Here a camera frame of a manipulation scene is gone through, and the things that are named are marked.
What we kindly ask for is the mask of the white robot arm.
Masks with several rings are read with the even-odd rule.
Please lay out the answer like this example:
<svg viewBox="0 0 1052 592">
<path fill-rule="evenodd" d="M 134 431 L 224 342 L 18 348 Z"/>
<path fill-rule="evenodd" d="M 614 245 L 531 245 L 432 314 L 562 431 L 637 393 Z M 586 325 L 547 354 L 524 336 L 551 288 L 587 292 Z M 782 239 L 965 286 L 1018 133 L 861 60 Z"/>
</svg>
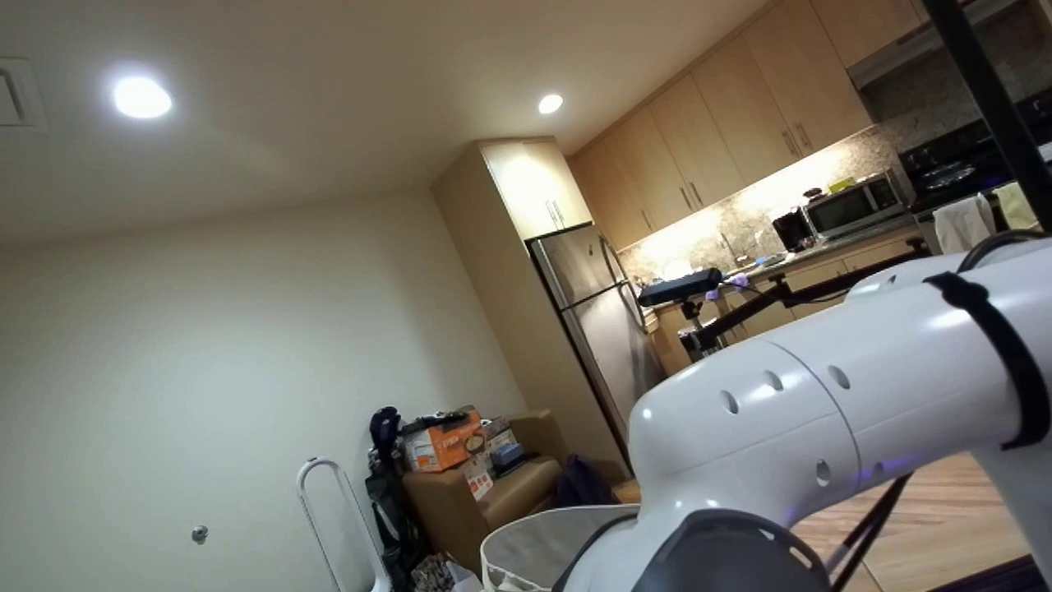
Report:
<svg viewBox="0 0 1052 592">
<path fill-rule="evenodd" d="M 959 449 L 1044 559 L 1049 384 L 1049 235 L 881 269 L 650 388 L 628 426 L 642 506 L 587 538 L 558 592 L 821 588 L 792 527 Z"/>
</svg>

